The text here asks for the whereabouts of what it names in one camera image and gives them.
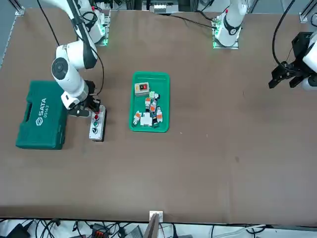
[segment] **black cable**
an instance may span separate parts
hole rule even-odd
[[[131,223],[132,223],[132,222],[129,222],[128,224],[124,225],[124,226],[121,227],[121,228],[125,228],[126,226],[128,226],[128,225],[131,224]],[[115,237],[115,236],[118,234],[118,232],[119,232],[119,230],[118,230],[117,232],[115,232],[115,233],[113,234],[113,236],[111,236],[110,238]]]
[[[214,0],[210,0],[207,5],[203,8],[202,11],[204,11],[207,7],[211,6],[213,4]]]
[[[78,225],[77,225],[77,231],[78,231],[79,237],[83,237],[83,236],[80,234],[80,231],[79,231]]]
[[[315,13],[312,15],[312,17],[311,17],[311,24],[312,24],[312,26],[317,27],[317,25],[313,24],[313,16],[314,16],[315,14],[317,14],[317,12],[315,12]]]
[[[273,57],[274,57],[276,63],[277,63],[280,67],[282,67],[285,71],[293,72],[293,73],[299,73],[300,71],[293,70],[293,69],[289,69],[289,68],[287,68],[286,66],[282,65],[282,64],[280,63],[280,61],[278,61],[278,59],[277,59],[277,57],[276,57],[276,54],[275,54],[275,38],[276,38],[276,33],[277,33],[278,28],[280,27],[280,25],[281,25],[283,19],[285,18],[287,12],[288,12],[289,9],[292,7],[292,5],[294,4],[294,2],[295,2],[295,0],[292,0],[291,3],[288,5],[287,9],[284,11],[284,13],[283,13],[281,19],[279,20],[279,22],[278,22],[278,24],[277,24],[277,26],[276,26],[276,29],[275,29],[274,34],[273,34],[273,40],[272,40],[272,54],[273,54]]]
[[[255,232],[253,228],[251,228],[251,229],[252,229],[252,232],[249,231],[248,229],[246,229],[246,231],[247,231],[247,233],[252,234],[252,235],[261,233],[261,232],[263,232],[265,230],[265,228],[262,228],[261,230],[258,230],[258,231]]]
[[[51,225],[51,227],[50,227],[50,229],[49,229],[48,236],[47,236],[46,238],[49,238],[49,235],[50,235],[50,233],[51,233],[51,229],[52,229],[52,227],[54,226],[54,224],[55,224],[55,223],[53,223],[53,224]]]
[[[92,94],[92,95],[99,95],[99,94],[101,93],[103,87],[104,87],[104,82],[105,82],[105,68],[104,68],[103,61],[101,60],[101,58],[100,58],[100,56],[98,55],[97,51],[95,51],[95,50],[90,46],[89,43],[85,42],[85,41],[83,40],[83,38],[81,38],[81,37],[77,34],[76,31],[75,31],[75,33],[76,33],[77,37],[78,37],[84,44],[86,44],[86,45],[97,55],[97,57],[98,57],[98,59],[99,59],[99,61],[100,61],[100,63],[101,63],[101,67],[102,67],[102,69],[103,69],[103,80],[102,80],[102,83],[101,83],[101,87],[100,87],[100,90],[99,90],[98,93]]]
[[[44,10],[43,10],[41,4],[40,4],[40,1],[39,1],[39,0],[36,0],[36,1],[38,2],[38,5],[39,5],[39,7],[40,7],[40,9],[41,9],[41,11],[42,11],[44,17],[45,17],[46,21],[48,22],[48,25],[49,25],[49,27],[50,27],[50,29],[51,29],[51,32],[53,33],[54,38],[55,38],[55,40],[56,40],[56,44],[59,46],[58,39],[57,39],[57,37],[56,37],[56,35],[55,35],[55,32],[54,32],[54,30],[53,30],[53,28],[52,28],[52,26],[51,26],[51,23],[50,23],[48,17],[46,16],[46,14],[45,14],[45,12],[44,12]]]
[[[38,238],[38,227],[39,227],[39,223],[40,223],[41,220],[39,220],[36,224],[36,227],[35,227],[35,238]]]
[[[172,223],[172,225],[173,225],[173,238],[178,238],[176,226],[174,223]]]
[[[207,17],[207,16],[203,13],[203,11],[196,10],[196,12],[200,13],[204,18],[206,18],[206,19],[209,20],[209,21],[212,21],[212,20],[213,20],[213,18]]]
[[[291,55],[292,49],[293,49],[293,47],[290,49],[290,51],[289,51],[289,53],[288,53],[288,56],[287,56],[287,58],[286,58],[286,62],[287,62],[289,56]]]
[[[214,27],[214,26],[205,25],[205,24],[202,24],[202,23],[199,23],[197,21],[193,21],[193,20],[181,17],[181,16],[175,16],[175,15],[170,15],[170,16],[173,16],[173,17],[176,17],[176,18],[179,18],[179,19],[183,19],[185,21],[190,21],[190,22],[193,22],[193,23],[195,23],[197,25],[200,25],[200,26],[205,26],[205,27],[208,27],[208,28],[216,29],[216,27]]]
[[[51,233],[51,231],[49,230],[49,225],[52,224],[52,223],[54,224],[54,221],[53,221],[53,220],[50,220],[49,223],[46,223],[46,221],[43,220],[43,222],[42,222],[42,220],[41,220],[41,223],[42,223],[42,225],[44,226],[44,230],[42,231],[42,234],[41,234],[40,238],[44,238],[44,234],[45,234],[45,231],[46,231],[46,230],[48,230],[48,232],[49,232],[51,238],[55,238],[55,237],[53,236],[53,234]]]
[[[214,230],[214,225],[212,226],[210,238],[212,238],[212,236],[213,236],[213,230]]]

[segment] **wire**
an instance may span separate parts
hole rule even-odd
[[[80,231],[79,231],[78,225],[77,225],[77,231],[78,231],[79,237],[83,237],[83,236],[80,234]]]
[[[128,225],[131,224],[131,223],[132,223],[132,222],[129,222],[128,224],[124,225],[124,226],[121,227],[121,228],[125,228],[126,226],[128,226]],[[115,237],[115,236],[118,234],[118,232],[119,232],[119,230],[118,230],[116,233],[114,233],[113,236],[111,236],[110,238]]]
[[[213,230],[214,230],[214,225],[212,226],[212,230],[211,230],[211,235],[210,235],[210,238],[212,238],[212,235],[213,235]]]
[[[42,11],[44,17],[45,17],[46,21],[48,22],[48,25],[49,25],[49,27],[50,27],[50,29],[51,29],[51,32],[53,33],[54,38],[55,38],[55,40],[56,40],[56,44],[59,46],[58,39],[57,39],[57,37],[56,37],[56,35],[55,35],[55,32],[54,32],[54,30],[53,30],[53,28],[52,28],[52,26],[51,26],[51,23],[50,23],[48,17],[46,16],[46,14],[45,14],[45,12],[44,12],[44,10],[43,10],[41,4],[40,4],[40,1],[39,1],[39,0],[36,0],[36,1],[38,2],[38,5],[39,5],[39,7],[40,7],[40,9],[41,9],[41,11]]]
[[[205,25],[205,24],[202,24],[202,23],[199,23],[197,21],[193,21],[193,20],[181,17],[181,16],[175,16],[175,15],[170,15],[170,16],[173,16],[173,17],[176,17],[176,18],[179,18],[179,19],[183,19],[185,21],[190,21],[190,22],[193,22],[193,23],[195,23],[197,25],[200,25],[200,26],[205,26],[205,27],[208,27],[208,28],[216,29],[216,27],[214,27],[214,26]]]
[[[254,231],[254,229],[252,228],[252,232],[248,231],[248,229],[246,229],[247,233],[249,234],[252,234],[252,235],[255,235],[255,234],[258,234],[258,233],[261,233],[265,230],[265,227],[263,227],[262,229],[258,230],[258,231]]]
[[[247,229],[252,229],[252,228],[258,228],[258,227],[264,227],[266,225],[256,225],[256,226],[252,226],[252,227],[244,227],[244,228],[241,228],[241,229],[238,229],[234,232],[228,232],[228,233],[224,233],[224,234],[220,234],[220,235],[217,235],[215,236],[214,238],[222,238],[222,237],[228,237],[228,236],[236,236],[238,234],[240,234],[241,232],[247,230]]]
[[[87,14],[92,14],[93,15],[93,18],[90,20],[90,19],[87,19],[85,18],[85,16]],[[88,32],[91,31],[91,28],[94,26],[94,24],[98,21],[98,17],[97,15],[93,12],[93,11],[86,11],[84,14],[82,14],[82,17],[83,19],[85,19],[86,21],[88,21],[87,23],[85,23],[85,26],[88,28]]]
[[[312,26],[317,27],[317,25],[313,24],[313,17],[314,17],[315,14],[317,14],[317,12],[315,12],[315,13],[312,15],[312,17],[311,17],[311,24],[312,24]]]
[[[163,229],[163,227],[162,227],[162,224],[160,223],[159,226],[160,226],[160,228],[162,229],[163,237],[165,238],[164,229]]]
[[[99,94],[101,93],[103,87],[104,87],[104,82],[105,82],[105,68],[104,68],[103,61],[101,60],[101,58],[100,58],[100,56],[98,55],[97,51],[95,51],[95,50],[90,46],[89,43],[85,42],[85,41],[83,40],[83,38],[81,38],[81,37],[77,34],[76,31],[75,31],[75,33],[76,33],[77,37],[78,37],[83,43],[85,43],[86,46],[88,46],[88,47],[97,55],[97,57],[98,57],[98,59],[99,59],[99,61],[100,61],[100,63],[101,63],[101,67],[102,67],[102,69],[103,69],[103,80],[102,80],[102,83],[101,83],[100,90],[99,90],[98,93],[92,93],[92,94],[90,94],[91,96],[99,95]]]
[[[49,234],[51,233],[51,229],[52,229],[52,227],[54,226],[54,224],[55,224],[55,223],[53,223],[53,224],[51,225],[51,227],[50,227],[50,229],[49,229],[48,236],[47,236],[46,238],[49,238]]]
[[[276,33],[277,33],[277,31],[278,31],[278,29],[279,29],[279,27],[280,27],[280,25],[281,25],[283,19],[285,18],[287,12],[288,12],[289,9],[292,7],[292,5],[294,4],[294,2],[295,2],[295,0],[292,0],[291,3],[288,5],[287,9],[284,11],[284,13],[283,13],[281,19],[279,20],[279,22],[278,22],[278,24],[277,24],[277,26],[276,26],[276,29],[275,29],[274,34],[273,34],[273,40],[272,40],[272,54],[273,54],[273,57],[274,57],[276,63],[277,63],[280,67],[282,67],[285,71],[298,73],[299,71],[293,70],[293,69],[289,69],[289,68],[287,68],[286,66],[282,65],[282,64],[280,63],[280,61],[278,61],[278,59],[277,59],[277,57],[276,57],[276,54],[275,54],[275,38],[276,38]]]
[[[210,0],[207,5],[203,8],[202,11],[204,11],[207,7],[211,6],[213,4],[214,0]]]
[[[200,11],[200,10],[196,10],[196,12],[198,12],[198,13],[200,13],[204,18],[206,18],[207,20],[209,20],[209,21],[213,21],[213,18],[209,18],[209,17],[207,17],[202,11]]]

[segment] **table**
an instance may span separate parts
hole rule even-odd
[[[46,12],[60,42],[76,39],[64,12]],[[147,221],[149,210],[163,210],[166,222],[312,225],[317,94],[288,82],[268,89],[279,19],[247,15],[236,51],[213,50],[210,29],[178,18],[113,12],[109,45],[98,48],[106,141],[88,139],[89,119],[69,117],[64,148],[37,151],[16,148],[15,139],[30,81],[53,80],[56,45],[40,10],[27,9],[0,71],[0,216]],[[304,29],[298,16],[285,18],[281,61]],[[167,133],[129,130],[136,71],[170,75]],[[101,73],[100,64],[81,72],[97,87]]]

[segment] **floor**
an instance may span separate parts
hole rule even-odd
[[[23,223],[25,220],[8,220],[4,221],[0,224],[0,236],[6,236],[10,233],[10,231],[19,223]],[[30,238],[35,238],[35,229],[36,229],[36,223],[37,221],[33,222],[28,230],[30,233]],[[95,222],[88,221],[88,224],[93,225]],[[78,237],[78,231],[73,231],[73,226],[75,224],[75,221],[61,221],[61,224],[59,227],[53,226],[51,229],[51,233],[58,238],[74,238]],[[111,222],[105,222],[105,225],[112,224]],[[134,228],[137,226],[140,227],[140,230],[142,234],[144,235],[144,232],[147,228],[147,224],[144,223],[131,223],[126,226],[125,231],[128,234],[131,232]],[[181,238],[210,238],[211,237],[211,230],[213,225],[189,225],[189,224],[175,224],[177,235]],[[91,229],[84,223],[79,222],[78,228],[81,235],[86,235],[86,237],[89,237],[91,235]],[[224,234],[236,232],[237,230],[242,229],[243,227],[237,227],[237,226],[215,226],[213,229],[213,238],[220,238],[220,237],[228,237],[224,236]],[[39,223],[37,234],[38,237],[42,234],[44,229],[44,226]],[[158,232],[158,238],[169,238],[173,236],[173,228],[171,224],[168,223],[162,223],[162,229],[159,229]],[[236,236],[230,236],[230,237],[237,237],[237,238],[251,238],[253,235],[247,233],[246,231],[242,231],[239,233],[239,235]],[[263,232],[258,233],[258,238],[314,238],[316,237],[316,231],[301,231],[301,230],[285,230],[285,229],[268,229],[266,228]]]
[[[254,13],[278,13],[281,14],[285,8],[288,6],[289,2],[291,0],[259,0]],[[295,2],[294,6],[291,8],[290,13],[291,14],[298,14],[299,11],[303,9],[303,7],[307,4],[309,0],[298,0]],[[37,7],[36,0],[20,0],[21,4],[28,8],[28,7]],[[229,0],[216,0],[212,7],[208,7],[206,11],[223,11],[223,9],[228,6]],[[12,25],[15,19],[15,9],[12,7],[9,1],[2,0],[0,2],[0,56],[3,55],[5,52],[5,48],[8,42],[9,34],[12,29]],[[0,227],[0,235],[6,235],[9,233],[10,230],[12,230],[15,225],[19,221],[10,221],[10,222],[3,222]],[[54,234],[59,234],[58,237],[71,237],[76,236],[77,233],[73,233],[72,227],[74,222],[73,221],[64,221],[62,223],[61,228],[58,230],[53,229]],[[130,227],[127,229],[128,231],[132,230],[137,224],[131,224]],[[141,230],[144,232],[146,229],[146,224],[139,224],[141,227]],[[211,232],[211,226],[206,225],[176,225],[177,230],[179,231],[179,235],[193,235],[193,237],[210,237]],[[226,232],[235,231],[238,228],[233,227],[215,227],[214,229],[214,235],[223,234]],[[81,231],[83,234],[89,233],[88,226],[85,226],[84,224],[81,226]],[[166,228],[164,228],[165,231],[165,237],[169,237],[172,235],[172,229],[171,226],[167,225]],[[240,237],[251,237],[250,234],[244,232],[241,233]],[[259,237],[265,238],[265,237],[307,237],[312,238],[316,237],[316,234],[314,232],[307,232],[307,231],[288,231],[288,230],[277,230],[277,229],[266,229],[261,235],[259,234]]]

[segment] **white component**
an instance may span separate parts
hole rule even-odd
[[[162,113],[160,107],[158,107],[158,109],[157,109],[157,119],[158,119],[158,122],[163,122],[163,113]]]
[[[159,222],[162,223],[163,222],[163,211],[150,211],[150,219],[151,220],[152,216],[154,214],[158,214],[159,215]]]
[[[136,83],[134,84],[134,95],[135,96],[144,96],[148,95],[150,92],[149,83]]]
[[[150,113],[143,113],[143,116],[140,119],[140,125],[152,126],[152,117]]]
[[[317,73],[317,31],[315,31],[311,35],[311,39],[309,42],[309,51],[306,53],[306,55],[303,57],[303,62],[311,68],[314,72]],[[311,86],[308,82],[308,78],[305,78],[302,82],[303,89],[309,91],[317,89],[317,87]]]
[[[227,11],[220,15],[221,26],[215,38],[226,47],[233,46],[239,38],[241,23],[247,13],[246,0],[231,0]]]
[[[151,113],[154,113],[155,110],[156,110],[156,108],[157,108],[157,101],[154,100],[154,101],[152,102],[151,106],[150,106],[150,112],[151,112]]]
[[[139,111],[137,111],[133,117],[133,124],[137,125],[140,118],[141,118],[141,113]]]
[[[89,139],[93,141],[103,141],[104,140],[104,124],[106,122],[106,108],[103,105],[100,105],[98,122],[95,120],[96,113],[92,113],[90,129],[89,129]]]
[[[151,105],[151,99],[145,98],[145,109],[150,110],[150,105]]]

